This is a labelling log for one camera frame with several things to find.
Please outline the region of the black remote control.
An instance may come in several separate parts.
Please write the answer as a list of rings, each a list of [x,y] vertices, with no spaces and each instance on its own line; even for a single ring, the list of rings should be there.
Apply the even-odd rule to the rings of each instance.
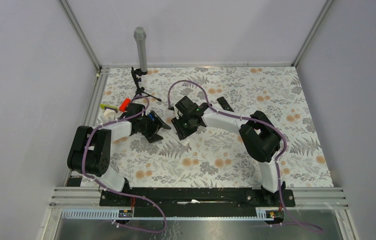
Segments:
[[[226,100],[225,97],[221,96],[217,99],[217,102],[220,104],[223,110],[229,111],[229,112],[234,112],[233,108],[230,106],[228,101]]]

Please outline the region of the white AC remote control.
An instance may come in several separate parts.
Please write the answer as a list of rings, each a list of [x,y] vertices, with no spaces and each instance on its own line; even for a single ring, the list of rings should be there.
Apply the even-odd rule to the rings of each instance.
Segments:
[[[179,139],[178,135],[177,135],[177,132],[175,130],[170,130],[168,132],[169,136],[171,136],[174,140],[178,141],[180,144],[186,146],[189,142],[190,142],[190,139],[189,138],[185,138],[185,139]]]

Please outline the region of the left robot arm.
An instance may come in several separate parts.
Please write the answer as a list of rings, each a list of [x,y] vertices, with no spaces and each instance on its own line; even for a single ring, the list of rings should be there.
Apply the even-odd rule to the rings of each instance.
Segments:
[[[149,143],[154,143],[163,139],[158,135],[160,129],[171,129],[154,111],[145,114],[145,110],[142,104],[130,103],[121,119],[106,123],[99,129],[79,126],[67,159],[70,170],[99,181],[99,185],[107,190],[113,190],[111,198],[120,206],[130,201],[131,193],[124,188],[126,179],[110,167],[111,143],[135,134],[141,134]]]

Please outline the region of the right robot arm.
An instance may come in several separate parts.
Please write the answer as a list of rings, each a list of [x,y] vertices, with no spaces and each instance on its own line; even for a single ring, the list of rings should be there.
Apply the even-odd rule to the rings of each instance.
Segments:
[[[170,109],[176,113],[172,124],[180,140],[194,134],[200,126],[239,134],[247,153],[259,164],[264,189],[263,201],[269,206],[275,206],[282,200],[273,159],[274,154],[280,150],[282,137],[263,112],[256,111],[250,117],[239,116],[231,111],[212,108],[206,102],[198,105],[187,96]]]

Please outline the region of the floral table mat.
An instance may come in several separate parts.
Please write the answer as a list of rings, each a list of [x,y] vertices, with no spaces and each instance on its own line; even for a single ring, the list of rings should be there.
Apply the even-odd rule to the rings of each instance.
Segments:
[[[166,123],[168,109],[188,96],[216,108],[225,97],[238,115],[264,112],[287,139],[279,160],[288,187],[332,187],[321,144],[294,67],[150,67],[142,77],[146,92],[160,98],[140,99]],[[160,130],[164,139],[149,143],[136,134],[111,145],[110,166],[132,187],[259,187],[259,164],[249,156],[241,136],[214,127],[200,127],[187,145]]]

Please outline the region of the orange red cylinder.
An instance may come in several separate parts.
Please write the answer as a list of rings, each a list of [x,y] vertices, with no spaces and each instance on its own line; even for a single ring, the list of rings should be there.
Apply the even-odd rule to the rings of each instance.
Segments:
[[[127,110],[127,108],[128,108],[128,106],[129,106],[130,103],[131,103],[131,99],[130,98],[126,98],[121,103],[121,105],[119,106],[119,111],[122,112],[122,113],[124,113]]]

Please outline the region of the white small block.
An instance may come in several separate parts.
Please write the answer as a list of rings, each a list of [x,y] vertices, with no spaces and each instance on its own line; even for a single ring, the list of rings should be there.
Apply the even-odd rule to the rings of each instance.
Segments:
[[[117,115],[117,112],[115,112],[114,110],[111,110],[111,109],[106,109],[104,111],[103,115],[104,115],[105,118],[114,119]]]

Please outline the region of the yellow purple small tool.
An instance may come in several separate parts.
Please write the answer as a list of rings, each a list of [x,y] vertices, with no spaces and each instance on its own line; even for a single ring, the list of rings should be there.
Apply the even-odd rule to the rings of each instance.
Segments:
[[[112,105],[107,105],[107,104],[101,103],[100,108],[103,109],[103,110],[112,110],[112,111],[118,112],[118,108],[115,107],[115,106],[112,106]]]

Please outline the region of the grey microphone on stand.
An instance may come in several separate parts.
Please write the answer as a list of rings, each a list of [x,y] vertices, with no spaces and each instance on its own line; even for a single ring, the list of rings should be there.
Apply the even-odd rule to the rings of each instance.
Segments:
[[[137,45],[139,68],[135,70],[137,76],[143,76],[148,74],[147,66],[147,51],[146,51],[146,32],[141,26],[136,27],[134,30],[134,39]]]

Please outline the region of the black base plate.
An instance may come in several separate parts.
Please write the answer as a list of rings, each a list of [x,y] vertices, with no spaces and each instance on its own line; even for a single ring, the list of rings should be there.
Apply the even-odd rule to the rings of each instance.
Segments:
[[[192,187],[133,187],[123,195],[102,191],[101,207],[127,207],[138,218],[152,217],[256,217],[256,208],[288,208],[296,205],[293,191],[268,193],[248,187],[192,188]]]

